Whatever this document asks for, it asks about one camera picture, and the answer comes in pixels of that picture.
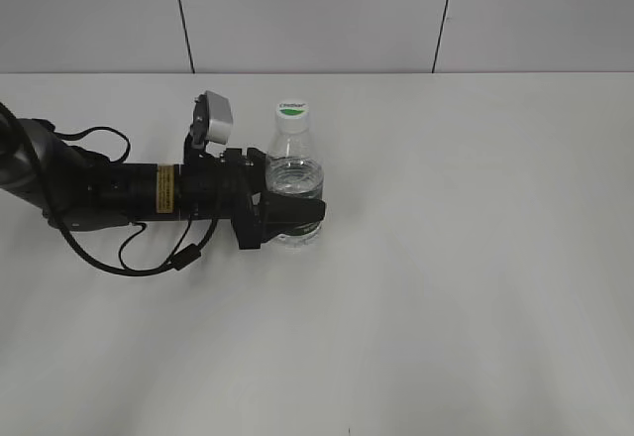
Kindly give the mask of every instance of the clear plastic bottle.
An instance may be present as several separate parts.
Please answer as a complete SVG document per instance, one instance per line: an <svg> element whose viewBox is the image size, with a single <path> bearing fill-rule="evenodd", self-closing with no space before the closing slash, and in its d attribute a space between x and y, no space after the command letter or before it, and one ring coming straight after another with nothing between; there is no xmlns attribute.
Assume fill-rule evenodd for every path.
<svg viewBox="0 0 634 436"><path fill-rule="evenodd" d="M304 101L286 100L275 110L276 132L266 153L266 187L275 193L304 198L322 197L324 172L315 152ZM275 238L291 248L312 243L321 222L301 226Z"/></svg>

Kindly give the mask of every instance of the white bottle cap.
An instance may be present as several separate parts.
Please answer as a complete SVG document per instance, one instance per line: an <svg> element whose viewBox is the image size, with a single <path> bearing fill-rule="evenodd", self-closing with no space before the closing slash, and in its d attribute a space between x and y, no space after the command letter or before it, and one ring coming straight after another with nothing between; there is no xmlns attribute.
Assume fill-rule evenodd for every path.
<svg viewBox="0 0 634 436"><path fill-rule="evenodd" d="M275 119L281 132L299 134L308 129L308 105L305 101L287 99L277 104Z"/></svg>

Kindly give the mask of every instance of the white wall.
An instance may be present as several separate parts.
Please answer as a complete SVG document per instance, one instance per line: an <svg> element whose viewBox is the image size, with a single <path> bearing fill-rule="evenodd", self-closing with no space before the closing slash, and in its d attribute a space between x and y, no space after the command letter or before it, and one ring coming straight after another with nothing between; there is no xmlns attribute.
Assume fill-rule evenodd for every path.
<svg viewBox="0 0 634 436"><path fill-rule="evenodd" d="M201 72L430 71L446 0L182 0ZM438 71L634 70L634 0L450 0ZM0 72L187 72L177 0L0 0Z"/></svg>
<svg viewBox="0 0 634 436"><path fill-rule="evenodd" d="M0 72L188 70L176 0L0 0Z"/></svg>
<svg viewBox="0 0 634 436"><path fill-rule="evenodd" d="M445 0L183 0L206 72L429 71Z"/></svg>
<svg viewBox="0 0 634 436"><path fill-rule="evenodd" d="M451 0L441 71L634 70L634 0Z"/></svg>

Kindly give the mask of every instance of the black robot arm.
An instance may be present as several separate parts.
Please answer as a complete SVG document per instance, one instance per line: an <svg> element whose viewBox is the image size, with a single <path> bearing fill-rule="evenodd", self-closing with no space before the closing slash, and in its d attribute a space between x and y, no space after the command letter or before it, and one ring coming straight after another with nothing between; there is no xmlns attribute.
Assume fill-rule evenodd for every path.
<svg viewBox="0 0 634 436"><path fill-rule="evenodd" d="M85 134L66 136L48 121L16 119L0 104L0 187L41 208L67 241L65 232L71 236L70 231L211 220L209 236L196 250L190 245L175 253L168 269L180 269L200 256L219 219L231 220L240 249L257 249L280 233L323 220L323 201L266 190L265 154L258 149L243 154L230 148L219 157L205 151L210 141L226 144L231 123L228 101L207 91L196 100L182 164L124 163L129 147L122 158L111 161L63 139ZM109 128L89 132L101 129L125 139Z"/></svg>

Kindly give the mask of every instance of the white tabletop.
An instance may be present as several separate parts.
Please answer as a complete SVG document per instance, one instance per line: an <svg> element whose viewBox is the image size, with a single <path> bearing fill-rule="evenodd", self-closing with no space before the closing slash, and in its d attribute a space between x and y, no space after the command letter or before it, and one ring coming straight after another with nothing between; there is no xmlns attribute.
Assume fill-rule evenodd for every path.
<svg viewBox="0 0 634 436"><path fill-rule="evenodd" d="M1 193L3 436L634 433L634 75L0 76L17 115L119 128L131 162L179 162L205 89L231 146L309 102L321 241L239 251L223 223L185 271L121 278ZM78 236L114 264L131 231Z"/></svg>

